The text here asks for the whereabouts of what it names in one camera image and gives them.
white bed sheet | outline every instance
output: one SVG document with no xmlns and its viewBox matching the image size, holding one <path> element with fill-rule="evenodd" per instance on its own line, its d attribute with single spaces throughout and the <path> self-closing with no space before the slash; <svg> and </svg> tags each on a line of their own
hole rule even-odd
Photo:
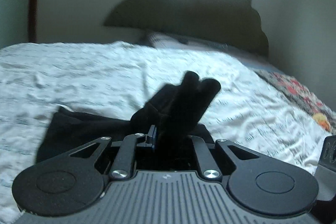
<svg viewBox="0 0 336 224">
<path fill-rule="evenodd" d="M 163 83 L 186 70 L 222 89 L 201 119 L 226 138 L 314 173 L 329 134 L 229 55 L 113 44 L 18 44 L 0 50 L 0 223 L 18 216 L 15 176 L 33 164 L 59 105 L 130 119 Z"/>
</svg>

floral blanket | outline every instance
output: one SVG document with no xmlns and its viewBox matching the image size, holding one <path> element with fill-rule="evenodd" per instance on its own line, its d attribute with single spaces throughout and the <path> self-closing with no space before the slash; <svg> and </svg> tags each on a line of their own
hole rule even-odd
<svg viewBox="0 0 336 224">
<path fill-rule="evenodd" d="M 306 86 L 300 84 L 294 77 L 277 72 L 266 70 L 254 70 L 254 72 L 282 92 L 288 100 L 311 115 L 322 128 L 336 135 L 336 112 L 322 103 Z"/>
</svg>

screw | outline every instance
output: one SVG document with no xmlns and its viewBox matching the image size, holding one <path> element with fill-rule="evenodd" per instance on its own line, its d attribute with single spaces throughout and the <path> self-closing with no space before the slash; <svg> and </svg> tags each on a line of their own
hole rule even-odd
<svg viewBox="0 0 336 224">
<path fill-rule="evenodd" d="M 204 171 L 203 175 L 208 179 L 215 179 L 219 177 L 219 172 L 216 170 L 206 170 Z"/>
<path fill-rule="evenodd" d="M 128 173 L 124 170 L 114 170 L 111 175 L 116 179 L 124 179 L 128 176 Z"/>
</svg>

curved headboard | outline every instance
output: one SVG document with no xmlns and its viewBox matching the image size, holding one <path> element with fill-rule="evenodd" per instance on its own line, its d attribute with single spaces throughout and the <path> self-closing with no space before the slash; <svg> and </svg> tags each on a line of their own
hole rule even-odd
<svg viewBox="0 0 336 224">
<path fill-rule="evenodd" d="M 124 0 L 104 25 L 196 37 L 268 55 L 268 40 L 251 0 Z"/>
</svg>

gray ribbed panel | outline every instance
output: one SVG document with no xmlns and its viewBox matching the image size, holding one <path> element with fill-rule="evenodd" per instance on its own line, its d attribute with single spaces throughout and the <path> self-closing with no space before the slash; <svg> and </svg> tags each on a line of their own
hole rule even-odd
<svg viewBox="0 0 336 224">
<path fill-rule="evenodd" d="M 113 182 L 104 198 L 67 217 L 25 213 L 16 224 L 314 224 L 309 215 L 268 219 L 238 207 L 219 183 L 195 172 L 139 171 L 129 181 Z"/>
</svg>

